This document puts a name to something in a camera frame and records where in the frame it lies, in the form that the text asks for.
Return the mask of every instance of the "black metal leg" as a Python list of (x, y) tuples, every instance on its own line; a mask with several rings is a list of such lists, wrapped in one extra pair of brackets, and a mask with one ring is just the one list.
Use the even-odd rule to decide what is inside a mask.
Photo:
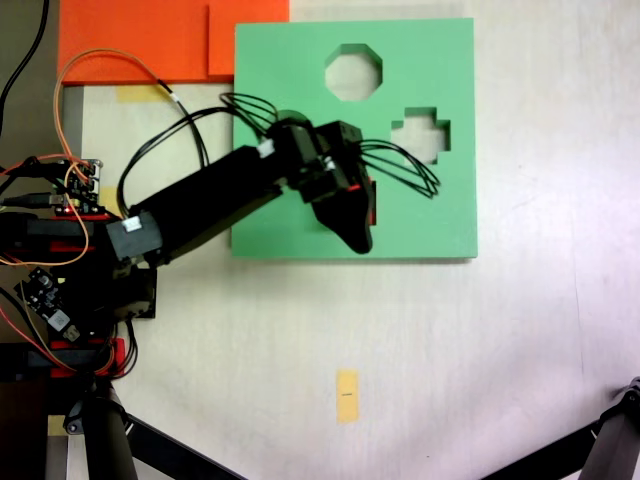
[(639, 453), (636, 421), (620, 412), (602, 425), (579, 480), (631, 480)]
[(116, 405), (104, 399), (88, 401), (82, 412), (82, 428), (91, 480), (138, 480)]
[(129, 422), (133, 456), (174, 480), (247, 480), (132, 415)]
[(591, 432), (597, 432), (598, 428), (598, 422), (593, 422), (484, 480), (561, 480), (568, 477), (584, 466), (595, 442)]

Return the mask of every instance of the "robotic arm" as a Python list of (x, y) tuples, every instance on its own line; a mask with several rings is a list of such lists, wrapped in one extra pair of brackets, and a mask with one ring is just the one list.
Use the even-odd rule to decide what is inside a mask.
[[(257, 147), (240, 147), (212, 165), (134, 205), (107, 225), (118, 262), (154, 267), (202, 245), (282, 194), (310, 203), (322, 224), (352, 250), (371, 250), (373, 189), (359, 161), (360, 130), (343, 122), (313, 128), (304, 119), (276, 122)], [(185, 208), (190, 205), (202, 208)]]
[[(207, 242), (284, 188), (297, 191), (351, 249), (368, 253), (374, 191), (360, 140), (360, 130), (344, 122), (314, 128), (300, 114), (289, 114), (271, 125), (257, 147), (240, 147), (133, 205), (126, 219), (83, 215), (90, 251), (51, 273), (34, 270), (24, 284), (26, 300), (76, 343), (91, 333), (107, 335), (119, 321), (153, 317), (157, 267)], [(0, 251), (23, 261), (66, 260), (85, 240), (71, 217), (4, 213), (0, 225), (8, 233), (0, 237)], [(138, 268), (142, 260), (151, 268)]]

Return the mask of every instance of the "orange wire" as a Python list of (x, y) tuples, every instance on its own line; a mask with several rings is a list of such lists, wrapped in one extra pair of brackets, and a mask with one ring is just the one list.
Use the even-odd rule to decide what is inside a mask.
[(124, 50), (119, 50), (117, 48), (92, 48), (89, 50), (85, 50), (84, 52), (80, 52), (79, 54), (72, 57), (62, 70), (60, 71), (60, 75), (58, 75), (58, 79), (56, 80), (56, 88), (53, 91), (53, 120), (56, 127), (56, 133), (58, 134), (58, 139), (60, 140), (60, 144), (62, 145), (62, 150), (66, 155), (71, 157), (71, 147), (67, 142), (66, 137), (64, 136), (64, 131), (62, 130), (62, 122), (60, 120), (60, 94), (62, 92), (62, 82), (64, 81), (64, 77), (67, 75), (69, 70), (82, 58), (86, 58), (88, 56), (94, 55), (117, 55), (120, 57), (127, 58), (129, 60), (133, 60), (136, 62), (142, 69), (144, 69), (151, 77), (153, 77), (157, 82), (160, 81), (160, 77), (156, 75), (156, 73), (151, 70), (151, 68), (140, 60), (138, 57), (133, 55), (132, 53), (125, 52)]
[[(73, 170), (73, 168), (74, 168), (74, 166), (71, 165), (68, 168), (66, 175), (64, 176), (64, 185), (65, 185), (65, 187), (69, 183), (69, 174), (71, 173), (71, 170)], [(78, 218), (78, 222), (80, 223), (80, 226), (82, 227), (82, 231), (84, 233), (84, 248), (82, 249), (82, 252), (80, 252), (80, 255), (78, 255), (76, 258), (73, 258), (71, 260), (67, 260), (66, 262), (51, 262), (51, 263), (50, 262), (15, 262), (15, 263), (12, 263), (12, 262), (7, 262), (6, 260), (0, 258), (0, 263), (4, 263), (5, 265), (13, 265), (13, 266), (18, 266), (18, 265), (40, 265), (40, 266), (44, 266), (44, 267), (61, 267), (63, 265), (70, 265), (70, 264), (72, 264), (74, 262), (77, 262), (82, 257), (84, 257), (84, 255), (87, 253), (87, 250), (89, 250), (89, 232), (87, 231), (87, 226), (82, 221), (82, 218), (80, 217), (80, 214), (76, 210), (76, 207), (73, 206), (73, 203), (71, 202), (71, 197), (69, 197), (69, 194), (65, 193), (65, 197), (67, 199), (67, 202), (68, 202), (69, 206), (71, 207), (71, 210), (73, 210), (73, 213)]]
[(33, 345), (34, 347), (36, 347), (40, 353), (42, 353), (45, 357), (47, 357), (49, 360), (51, 360), (53, 363), (55, 363), (56, 365), (58, 365), (60, 368), (65, 368), (64, 364), (60, 364), (58, 362), (58, 359), (55, 357), (52, 357), (51, 355), (49, 355), (40, 345), (38, 345), (34, 340), (32, 340), (31, 338), (29, 338), (27, 335), (25, 335), (22, 330), (20, 330), (18, 327), (15, 326), (15, 324), (9, 320), (9, 317), (7, 317), (7, 314), (4, 313), (4, 310), (2, 309), (2, 307), (0, 307), (0, 315), (2, 315), (2, 317), (4, 318), (5, 322), (7, 322), (9, 324), (9, 326), (11, 328), (13, 328), (13, 330), (15, 330), (15, 332), (20, 335), (22, 338), (24, 338), (27, 342), (29, 342), (31, 345)]

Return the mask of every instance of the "circuit board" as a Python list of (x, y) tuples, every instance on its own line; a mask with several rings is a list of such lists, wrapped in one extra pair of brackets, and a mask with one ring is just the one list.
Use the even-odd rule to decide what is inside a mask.
[[(72, 322), (72, 315), (64, 305), (57, 280), (41, 268), (31, 272), (29, 279), (30, 281), (23, 285), (27, 305), (64, 338), (70, 342), (78, 340), (80, 331)], [(19, 286), (16, 287), (16, 292), (21, 295)]]
[[(69, 175), (67, 188), (70, 190), (71, 196), (74, 197), (71, 202), (80, 215), (100, 215), (105, 213), (104, 207), (98, 205), (102, 162), (100, 160), (87, 160), (87, 162), (89, 165), (81, 165), (79, 169), (88, 181), (85, 183), (74, 171)], [(54, 186), (54, 190), (58, 194), (61, 193), (61, 189), (57, 186)], [(75, 216), (64, 196), (61, 205), (56, 206), (54, 212), (59, 217)]]

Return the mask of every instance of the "red servo part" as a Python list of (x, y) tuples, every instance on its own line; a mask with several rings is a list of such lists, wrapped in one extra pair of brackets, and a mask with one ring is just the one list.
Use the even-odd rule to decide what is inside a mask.
[[(103, 342), (104, 340), (93, 338), (89, 340), (88, 343), (95, 344), (95, 345), (102, 345)], [(124, 365), (124, 359), (126, 356), (124, 339), (123, 338), (113, 339), (111, 341), (111, 344), (113, 345), (113, 349), (114, 349), (113, 363), (111, 364), (111, 367), (109, 368), (109, 370), (107, 370), (104, 373), (99, 373), (98, 376), (107, 376), (107, 375), (112, 375), (114, 373), (117, 373), (122, 367), (122, 365)], [(51, 348), (51, 351), (55, 353), (56, 350), (71, 350), (74, 348), (78, 348), (78, 346), (72, 343), (69, 343), (65, 340), (54, 340), (53, 342), (51, 342), (50, 348)], [(68, 377), (73, 377), (73, 375), (74, 375), (74, 372), (70, 372), (65, 368), (56, 367), (51, 369), (51, 378), (68, 378)]]

